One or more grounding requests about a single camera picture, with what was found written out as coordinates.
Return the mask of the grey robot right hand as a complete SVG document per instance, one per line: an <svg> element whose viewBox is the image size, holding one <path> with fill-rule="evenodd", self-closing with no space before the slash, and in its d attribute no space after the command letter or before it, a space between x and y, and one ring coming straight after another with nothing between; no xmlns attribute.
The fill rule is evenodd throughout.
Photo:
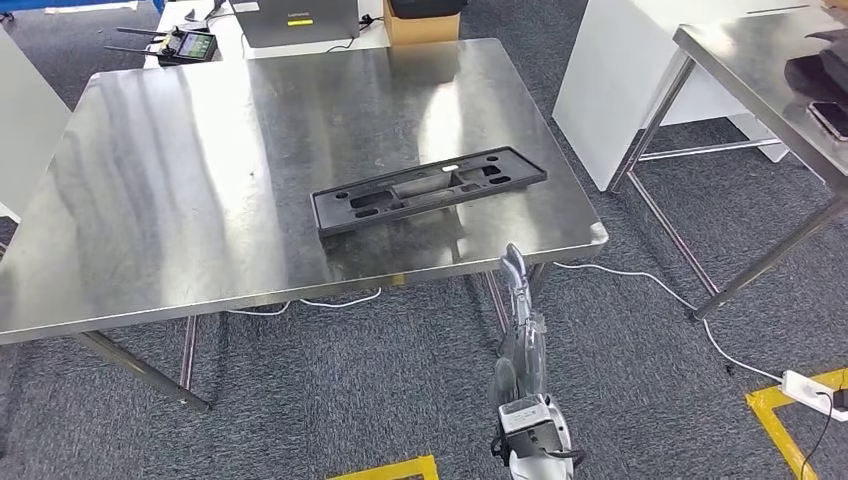
<svg viewBox="0 0 848 480"><path fill-rule="evenodd" d="M500 257L509 290L511 314L506 323L489 401L495 408L524 397L539 395L552 402L547 388L544 316L534 307L529 271L518 247L509 243Z"/></svg>

